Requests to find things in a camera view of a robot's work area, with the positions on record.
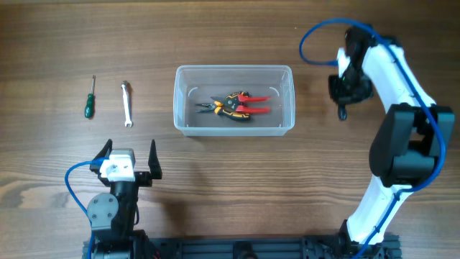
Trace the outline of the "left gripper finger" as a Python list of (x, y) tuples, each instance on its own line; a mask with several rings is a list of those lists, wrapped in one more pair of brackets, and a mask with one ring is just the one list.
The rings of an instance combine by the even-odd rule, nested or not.
[(94, 157), (93, 161), (101, 161), (107, 159), (110, 156), (112, 151), (113, 141), (112, 139), (108, 139), (104, 147), (99, 151), (99, 153)]
[(162, 169), (157, 156), (157, 148), (155, 140), (151, 141), (149, 159), (148, 159), (149, 171), (152, 179), (162, 179)]

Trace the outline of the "red handled snips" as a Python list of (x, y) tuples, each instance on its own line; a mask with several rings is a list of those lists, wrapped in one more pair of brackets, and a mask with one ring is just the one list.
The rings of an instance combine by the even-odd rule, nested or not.
[(247, 92), (236, 92), (226, 97), (212, 96), (213, 101), (217, 101), (230, 112), (240, 114), (266, 114), (271, 111), (269, 106), (261, 106), (261, 102), (270, 99), (269, 96), (250, 96)]

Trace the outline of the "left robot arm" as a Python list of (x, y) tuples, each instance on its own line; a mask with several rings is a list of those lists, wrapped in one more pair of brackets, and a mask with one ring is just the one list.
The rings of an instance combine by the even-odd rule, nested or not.
[(83, 243), (83, 258), (160, 258), (159, 249), (139, 223), (139, 189), (152, 186), (162, 178), (155, 141), (151, 141), (148, 171), (135, 171), (134, 150), (113, 149), (108, 140), (91, 161), (90, 171), (109, 188), (108, 193), (94, 196), (86, 215), (91, 222), (91, 236)]

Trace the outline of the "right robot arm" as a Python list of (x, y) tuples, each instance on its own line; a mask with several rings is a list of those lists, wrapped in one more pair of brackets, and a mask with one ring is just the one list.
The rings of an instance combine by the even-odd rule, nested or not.
[(337, 240), (336, 254), (349, 258), (370, 258), (383, 248), (385, 230), (403, 202), (441, 168), (455, 120), (450, 107), (437, 105), (420, 87), (399, 42), (370, 30), (348, 28), (337, 55), (339, 72), (328, 78), (341, 121), (346, 106), (375, 94), (385, 108), (369, 150), (371, 181)]

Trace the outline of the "orange black long-nose pliers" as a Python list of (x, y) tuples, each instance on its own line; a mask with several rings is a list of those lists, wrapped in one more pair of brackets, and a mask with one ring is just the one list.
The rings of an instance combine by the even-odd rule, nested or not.
[(196, 111), (196, 113), (213, 112), (219, 116), (227, 117), (237, 122), (246, 122), (250, 120), (250, 115), (247, 113), (239, 113), (236, 109), (243, 106), (243, 101), (240, 101), (241, 96), (249, 97), (249, 94), (244, 91), (229, 94), (226, 97), (212, 96), (212, 103), (209, 104), (196, 104), (202, 106), (203, 109)]

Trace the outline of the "black red screwdriver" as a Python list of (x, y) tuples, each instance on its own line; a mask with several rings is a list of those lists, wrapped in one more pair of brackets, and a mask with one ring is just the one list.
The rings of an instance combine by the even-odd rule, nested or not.
[(338, 117), (340, 121), (346, 121), (348, 113), (345, 105), (338, 105)]

